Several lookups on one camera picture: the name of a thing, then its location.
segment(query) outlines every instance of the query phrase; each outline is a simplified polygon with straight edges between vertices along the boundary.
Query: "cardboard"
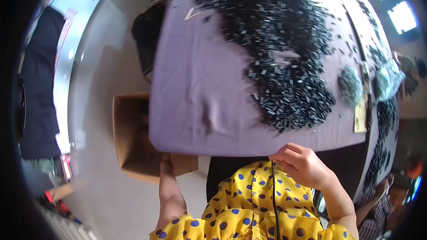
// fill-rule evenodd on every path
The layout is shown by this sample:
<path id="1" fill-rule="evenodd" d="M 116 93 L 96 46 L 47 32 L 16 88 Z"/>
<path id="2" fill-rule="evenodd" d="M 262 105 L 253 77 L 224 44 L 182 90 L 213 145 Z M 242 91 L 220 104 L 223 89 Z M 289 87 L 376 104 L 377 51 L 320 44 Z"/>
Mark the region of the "cardboard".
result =
<path id="1" fill-rule="evenodd" d="M 149 93 L 120 95 L 113 99 L 113 133 L 117 160 L 130 178 L 158 182 L 163 153 L 148 138 Z M 171 154 L 175 176 L 199 168 L 198 156 Z"/>

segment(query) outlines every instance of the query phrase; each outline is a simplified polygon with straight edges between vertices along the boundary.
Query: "orange object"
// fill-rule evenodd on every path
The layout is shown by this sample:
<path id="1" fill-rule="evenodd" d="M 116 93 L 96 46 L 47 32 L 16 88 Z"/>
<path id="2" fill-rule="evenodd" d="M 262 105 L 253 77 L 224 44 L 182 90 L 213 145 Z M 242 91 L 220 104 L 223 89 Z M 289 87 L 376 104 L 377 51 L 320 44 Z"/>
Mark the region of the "orange object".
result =
<path id="1" fill-rule="evenodd" d="M 412 179 L 415 179 L 419 175 L 421 175 L 422 170 L 423 170 L 423 162 L 418 161 L 417 165 L 414 168 L 406 170 L 406 175 L 408 175 Z"/>

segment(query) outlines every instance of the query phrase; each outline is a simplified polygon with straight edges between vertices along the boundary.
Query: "tile floor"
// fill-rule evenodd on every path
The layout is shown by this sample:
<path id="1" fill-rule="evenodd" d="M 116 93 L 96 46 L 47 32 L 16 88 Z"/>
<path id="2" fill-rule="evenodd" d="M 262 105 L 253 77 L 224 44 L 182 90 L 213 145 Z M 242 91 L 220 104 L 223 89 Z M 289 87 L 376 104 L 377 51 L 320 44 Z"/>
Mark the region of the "tile floor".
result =
<path id="1" fill-rule="evenodd" d="M 69 101 L 74 192 L 65 202 L 98 240 L 148 239 L 157 223 L 157 184 L 120 171 L 112 132 L 113 97 L 150 89 L 130 32 L 148 7 L 149 0 L 102 0 L 74 63 Z M 200 157 L 200 170 L 178 178 L 188 211 L 197 217 L 206 205 L 209 159 Z"/>

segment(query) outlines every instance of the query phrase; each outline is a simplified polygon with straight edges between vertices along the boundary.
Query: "wall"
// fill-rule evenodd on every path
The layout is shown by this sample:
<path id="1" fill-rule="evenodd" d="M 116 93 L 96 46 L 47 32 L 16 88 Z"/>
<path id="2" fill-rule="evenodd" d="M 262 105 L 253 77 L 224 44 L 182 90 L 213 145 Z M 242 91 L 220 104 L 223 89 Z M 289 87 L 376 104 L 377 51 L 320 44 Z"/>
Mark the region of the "wall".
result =
<path id="1" fill-rule="evenodd" d="M 398 51 L 410 57 L 417 57 L 427 62 L 427 52 L 424 35 L 426 34 L 427 26 L 420 23 L 422 20 L 427 20 L 427 10 L 422 0 L 405 0 L 412 8 L 417 19 L 417 29 L 411 35 L 411 38 L 404 39 L 398 35 L 391 19 L 388 16 L 387 10 L 393 5 L 387 4 L 387 0 L 369 0 L 372 7 L 375 9 L 378 18 L 386 32 L 387 40 L 392 51 Z M 419 82 L 418 90 L 413 95 L 409 102 L 401 103 L 400 105 L 401 119 L 415 119 L 427 117 L 427 80 Z"/>

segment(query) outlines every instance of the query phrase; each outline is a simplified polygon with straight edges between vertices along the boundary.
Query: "person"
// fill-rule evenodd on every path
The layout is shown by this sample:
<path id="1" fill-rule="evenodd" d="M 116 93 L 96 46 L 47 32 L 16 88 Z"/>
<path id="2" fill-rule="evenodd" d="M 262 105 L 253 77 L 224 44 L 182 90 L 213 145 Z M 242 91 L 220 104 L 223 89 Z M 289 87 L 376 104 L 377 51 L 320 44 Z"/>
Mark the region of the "person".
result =
<path id="1" fill-rule="evenodd" d="M 360 240 L 375 240 L 386 232 L 387 219 L 393 212 L 388 191 L 394 177 L 389 174 L 376 188 L 370 189 L 355 204 Z"/>
<path id="2" fill-rule="evenodd" d="M 419 81 L 427 77 L 427 66 L 422 59 L 415 58 L 414 63 L 411 58 L 396 51 L 393 52 L 393 58 L 406 75 L 401 84 L 398 98 L 403 102 L 408 101 L 417 90 Z"/>
<path id="3" fill-rule="evenodd" d="M 194 219 L 187 214 L 166 155 L 160 165 L 159 219 L 150 239 L 359 239 L 349 195 L 311 149 L 288 143 L 269 159 L 244 166 L 222 181 L 202 217 Z M 330 218 L 326 229 L 311 188 L 323 193 Z"/>

